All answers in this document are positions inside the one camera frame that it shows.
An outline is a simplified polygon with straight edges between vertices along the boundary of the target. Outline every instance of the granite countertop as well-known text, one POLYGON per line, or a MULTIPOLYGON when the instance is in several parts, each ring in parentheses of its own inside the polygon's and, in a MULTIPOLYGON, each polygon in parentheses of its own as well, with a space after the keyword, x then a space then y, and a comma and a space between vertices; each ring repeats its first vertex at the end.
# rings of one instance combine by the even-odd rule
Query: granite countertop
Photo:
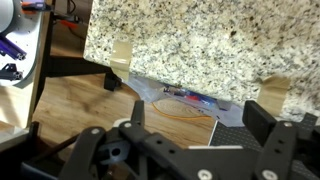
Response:
POLYGON ((85 59, 106 66, 133 44, 130 72, 232 101, 289 77, 281 117, 320 115, 320 1, 94 0, 85 59))

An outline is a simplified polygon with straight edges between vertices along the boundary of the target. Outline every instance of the masking tape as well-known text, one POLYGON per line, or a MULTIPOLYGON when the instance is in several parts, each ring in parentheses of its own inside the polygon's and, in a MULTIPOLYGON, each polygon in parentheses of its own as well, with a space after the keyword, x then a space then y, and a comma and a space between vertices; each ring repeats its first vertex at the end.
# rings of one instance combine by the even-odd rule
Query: masking tape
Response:
POLYGON ((129 67, 132 58, 132 44, 129 42, 115 41, 110 57, 110 67, 123 81, 129 79, 129 67))
POLYGON ((258 96, 258 104, 273 116, 279 116, 286 99, 290 79, 272 76, 263 81, 258 96))

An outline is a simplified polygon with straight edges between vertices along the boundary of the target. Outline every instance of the cable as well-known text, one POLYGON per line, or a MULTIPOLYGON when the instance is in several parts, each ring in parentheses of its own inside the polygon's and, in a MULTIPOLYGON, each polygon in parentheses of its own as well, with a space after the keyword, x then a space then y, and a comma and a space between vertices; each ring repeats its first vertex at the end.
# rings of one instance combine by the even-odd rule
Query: cable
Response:
POLYGON ((80 38, 80 39, 83 40, 83 41, 86 40, 86 38, 84 38, 84 37, 80 36, 79 34, 77 34, 76 32, 74 32, 72 28, 68 27, 68 29, 69 29, 69 31, 70 31, 70 33, 71 33, 72 35, 80 38))
POLYGON ((77 8, 76 3, 73 0, 67 0, 67 14, 72 14, 77 8))
POLYGON ((77 5, 76 5, 76 3, 74 3, 74 1, 73 1, 73 0, 68 0, 68 1, 69 1, 69 2, 71 2, 71 3, 72 3, 72 5, 73 5, 72 10, 70 11, 70 14, 72 14, 72 13, 76 10, 77 5))
POLYGON ((172 115, 166 114, 166 113, 164 113, 164 112, 161 112, 161 111, 154 105, 154 103, 151 103, 151 104, 152 104, 152 107, 154 108, 154 110, 155 110, 156 112, 158 112, 159 114, 161 114, 162 116, 167 117, 167 118, 178 119, 178 120, 198 120, 199 118, 203 118, 203 119, 207 119, 207 120, 212 120, 212 117, 211 117, 211 116, 196 116, 196 117, 172 116, 172 115))

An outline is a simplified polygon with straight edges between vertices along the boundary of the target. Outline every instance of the screw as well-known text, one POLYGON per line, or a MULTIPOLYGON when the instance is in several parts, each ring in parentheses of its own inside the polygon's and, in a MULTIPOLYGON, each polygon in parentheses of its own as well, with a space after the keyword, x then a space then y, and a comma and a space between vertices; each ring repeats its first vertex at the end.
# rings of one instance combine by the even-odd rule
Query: screw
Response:
POLYGON ((286 127, 292 127, 292 123, 291 123, 291 122, 285 122, 285 123, 284 123, 284 126, 286 126, 286 127))
POLYGON ((98 134, 99 132, 100 130, 95 128, 95 129, 92 129, 91 134, 98 134))
POLYGON ((113 172, 110 170, 110 171, 108 171, 108 175, 109 176, 113 176, 113 172))
POLYGON ((271 171, 271 170, 263 170, 262 171, 262 176, 266 179, 266 180, 278 180, 278 175, 271 171))
POLYGON ((124 127, 126 127, 126 128, 131 127, 131 123, 125 123, 125 124, 124 124, 124 127))
POLYGON ((206 170, 206 169, 201 169, 198 172, 198 177, 200 180, 211 180, 212 179, 212 174, 210 171, 206 170))

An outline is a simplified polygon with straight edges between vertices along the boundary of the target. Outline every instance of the wooden edge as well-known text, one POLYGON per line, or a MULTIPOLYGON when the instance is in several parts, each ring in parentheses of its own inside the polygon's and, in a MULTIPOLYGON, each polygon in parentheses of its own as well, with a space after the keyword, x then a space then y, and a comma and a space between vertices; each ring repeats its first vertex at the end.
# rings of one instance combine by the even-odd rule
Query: wooden edge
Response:
POLYGON ((30 101, 30 108, 28 113, 28 122, 26 124, 26 127, 29 127, 30 123, 32 122, 33 112, 35 110, 36 105, 36 99, 37 99, 37 92, 38 92, 38 84, 40 79, 40 73, 41 73, 41 67, 42 62, 44 58, 44 50, 46 45, 46 37, 48 33, 49 28, 49 21, 50 21, 50 13, 43 13, 42 19, 41 19, 41 29, 39 34, 39 46, 38 46, 38 52, 36 54, 36 66, 34 69, 34 77, 33 77, 33 89, 31 94, 31 101, 30 101))

